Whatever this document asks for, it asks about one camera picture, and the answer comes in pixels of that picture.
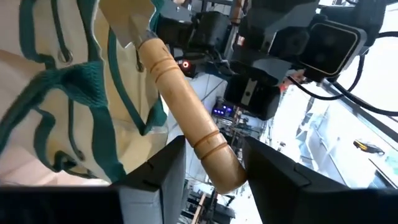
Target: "floor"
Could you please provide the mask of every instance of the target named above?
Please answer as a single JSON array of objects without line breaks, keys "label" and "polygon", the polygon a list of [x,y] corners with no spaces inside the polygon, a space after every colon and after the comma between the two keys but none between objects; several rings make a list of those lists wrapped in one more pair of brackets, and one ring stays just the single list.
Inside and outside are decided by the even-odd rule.
[{"label": "floor", "polygon": [[[203,74],[196,79],[190,80],[190,84],[199,96],[199,99],[202,100],[205,108],[208,111],[211,111],[216,102],[216,97],[223,96],[227,82],[213,75]],[[167,125],[169,127],[168,142],[173,140],[175,137],[182,135],[182,131],[171,113],[167,119]],[[200,181],[205,181],[206,178],[206,172],[188,142],[186,176],[188,179],[196,179]]]}]

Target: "wooden rod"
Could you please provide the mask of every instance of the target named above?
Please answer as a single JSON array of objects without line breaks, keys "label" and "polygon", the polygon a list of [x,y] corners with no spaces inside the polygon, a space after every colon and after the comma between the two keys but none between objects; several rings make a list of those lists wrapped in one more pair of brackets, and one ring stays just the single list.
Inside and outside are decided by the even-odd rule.
[{"label": "wooden rod", "polygon": [[217,192],[240,187],[245,170],[163,41],[147,40],[138,52]]}]

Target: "cable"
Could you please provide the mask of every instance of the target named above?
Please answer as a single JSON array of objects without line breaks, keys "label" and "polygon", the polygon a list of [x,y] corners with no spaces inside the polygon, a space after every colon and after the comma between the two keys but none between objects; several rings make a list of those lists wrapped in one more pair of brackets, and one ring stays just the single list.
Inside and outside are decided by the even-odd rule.
[{"label": "cable", "polygon": [[398,37],[398,31],[387,31],[387,32],[381,32],[377,38],[383,38],[383,37]]},{"label": "cable", "polygon": [[[383,38],[383,37],[398,37],[398,32],[397,31],[389,31],[389,32],[381,32],[377,38]],[[369,103],[363,101],[359,97],[355,96],[354,94],[350,93],[348,90],[345,90],[339,83],[332,83],[333,86],[336,87],[337,90],[339,90],[342,94],[345,95],[349,100],[352,102],[356,103],[358,106],[367,109],[369,111],[372,111],[373,113],[381,114],[381,115],[386,115],[386,116],[398,116],[398,111],[387,111],[387,110],[382,110],[379,108],[376,108]]]},{"label": "cable", "polygon": [[386,116],[398,116],[398,111],[387,111],[387,110],[382,110],[379,108],[376,108],[369,103],[363,101],[362,99],[358,98],[354,94],[350,93],[346,89],[344,89],[339,83],[332,83],[333,86],[336,87],[338,91],[340,91],[342,94],[345,95],[349,100],[352,102],[356,103],[358,106],[363,107],[364,109],[367,109],[368,111],[372,111],[377,114],[381,115],[386,115]]},{"label": "cable", "polygon": [[[358,84],[359,80],[362,77],[362,71],[363,71],[363,66],[365,64],[365,55],[360,55],[359,56],[359,63],[358,63],[358,70],[356,72],[356,76],[354,79],[353,84],[348,88],[348,90],[346,91],[352,91],[356,85]],[[312,93],[311,91],[307,90],[305,87],[303,87],[301,84],[299,84],[296,80],[294,80],[292,77],[287,77],[292,83],[294,83],[294,85],[296,85],[299,89],[301,89],[302,91],[304,91],[306,94],[319,99],[319,100],[327,100],[327,101],[331,101],[331,100],[338,100],[342,97],[344,97],[344,94],[339,94],[336,96],[320,96],[317,95],[315,93]]]},{"label": "cable", "polygon": [[352,1],[352,0],[346,0],[346,2],[350,3],[350,4],[356,4],[356,2]]}]

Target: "canvas bag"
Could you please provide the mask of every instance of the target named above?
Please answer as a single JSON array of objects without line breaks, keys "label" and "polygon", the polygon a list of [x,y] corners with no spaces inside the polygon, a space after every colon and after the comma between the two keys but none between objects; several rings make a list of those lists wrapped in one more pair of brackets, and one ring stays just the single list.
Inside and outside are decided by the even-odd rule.
[{"label": "canvas bag", "polygon": [[30,134],[21,136],[24,147],[49,169],[114,182],[165,146],[168,108],[96,1],[6,0],[0,7],[9,18],[0,22],[8,31],[0,66],[13,68],[2,81],[31,79],[3,113],[0,150],[22,122],[17,130]]}]

